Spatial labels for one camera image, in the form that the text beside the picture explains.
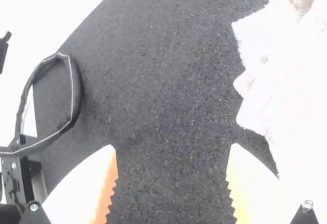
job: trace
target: white surface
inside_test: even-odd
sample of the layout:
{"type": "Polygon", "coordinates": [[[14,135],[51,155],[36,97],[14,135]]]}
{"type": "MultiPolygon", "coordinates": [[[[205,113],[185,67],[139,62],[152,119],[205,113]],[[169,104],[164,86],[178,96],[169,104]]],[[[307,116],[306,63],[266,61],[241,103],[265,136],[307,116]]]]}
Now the white surface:
{"type": "Polygon", "coordinates": [[[232,144],[226,170],[237,223],[289,224],[298,210],[289,189],[255,156],[232,144]]]}
{"type": "MultiPolygon", "coordinates": [[[[34,67],[54,54],[101,1],[0,0],[0,33],[12,33],[0,75],[0,146],[13,139],[21,92],[34,67]]],[[[32,92],[29,97],[24,133],[36,136],[32,92]]]]}
{"type": "Polygon", "coordinates": [[[51,224],[87,224],[95,218],[114,151],[111,145],[101,148],[62,179],[42,205],[51,224]]]}
{"type": "Polygon", "coordinates": [[[327,223],[327,0],[272,0],[232,27],[246,67],[237,123],[265,136],[295,204],[312,200],[327,223]]]}

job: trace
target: screw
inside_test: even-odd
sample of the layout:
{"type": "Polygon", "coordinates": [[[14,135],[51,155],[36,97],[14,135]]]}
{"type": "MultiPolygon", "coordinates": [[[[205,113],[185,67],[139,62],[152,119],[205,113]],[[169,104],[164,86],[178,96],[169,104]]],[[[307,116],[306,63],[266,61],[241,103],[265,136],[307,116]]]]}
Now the screw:
{"type": "Polygon", "coordinates": [[[38,204],[31,204],[30,205],[30,210],[35,212],[39,209],[39,205],[38,204]]]}
{"type": "Polygon", "coordinates": [[[311,200],[306,200],[302,204],[302,211],[308,213],[313,208],[313,202],[311,200]]]}

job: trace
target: black foam mat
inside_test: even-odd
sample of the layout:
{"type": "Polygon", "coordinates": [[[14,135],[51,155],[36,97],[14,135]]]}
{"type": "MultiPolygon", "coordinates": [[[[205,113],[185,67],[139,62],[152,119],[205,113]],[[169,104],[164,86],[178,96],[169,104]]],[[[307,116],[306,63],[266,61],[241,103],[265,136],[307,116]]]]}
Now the black foam mat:
{"type": "MultiPolygon", "coordinates": [[[[230,24],[266,3],[104,0],[60,48],[77,61],[85,97],[76,126],[42,153],[48,190],[112,144],[120,178],[109,223],[234,223],[231,144],[275,171],[264,139],[236,124],[232,86],[243,67],[230,24]]],[[[69,114],[70,92],[60,65],[34,86],[40,135],[69,114]]]]}

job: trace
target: black wire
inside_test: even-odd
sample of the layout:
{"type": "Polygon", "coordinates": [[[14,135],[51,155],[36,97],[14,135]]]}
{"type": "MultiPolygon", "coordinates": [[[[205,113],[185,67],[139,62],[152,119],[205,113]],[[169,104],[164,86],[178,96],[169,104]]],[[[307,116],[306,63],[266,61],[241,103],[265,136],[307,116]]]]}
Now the black wire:
{"type": "Polygon", "coordinates": [[[72,59],[70,59],[69,56],[56,53],[41,61],[41,63],[36,67],[32,75],[29,77],[29,80],[23,90],[19,109],[16,115],[14,139],[10,143],[9,147],[0,146],[0,157],[12,158],[28,156],[34,153],[39,153],[41,150],[51,145],[56,139],[58,139],[61,135],[63,135],[75,125],[81,111],[82,94],[83,87],[79,69],[77,64],[72,59]],[[72,111],[65,121],[62,121],[57,126],[54,126],[49,135],[39,138],[37,142],[31,145],[17,145],[16,140],[19,139],[21,132],[22,114],[25,109],[28,91],[30,90],[31,86],[34,85],[39,80],[39,78],[45,74],[44,71],[49,70],[50,66],[58,62],[65,64],[65,66],[68,68],[69,76],[71,77],[71,84],[69,86],[72,88],[72,111]]]}

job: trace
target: metal stand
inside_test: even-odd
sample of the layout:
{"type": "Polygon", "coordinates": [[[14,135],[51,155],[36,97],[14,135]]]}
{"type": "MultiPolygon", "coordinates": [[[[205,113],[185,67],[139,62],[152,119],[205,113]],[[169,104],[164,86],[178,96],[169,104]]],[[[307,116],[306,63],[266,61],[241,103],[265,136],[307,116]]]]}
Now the metal stand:
{"type": "MultiPolygon", "coordinates": [[[[35,141],[34,137],[20,135],[16,144],[35,141]]],[[[2,174],[7,204],[0,205],[0,224],[50,224],[41,206],[46,189],[38,155],[3,158],[2,174]]]]}
{"type": "Polygon", "coordinates": [[[0,39],[0,74],[4,68],[5,58],[8,49],[7,41],[10,39],[11,33],[8,31],[3,39],[0,39]]]}

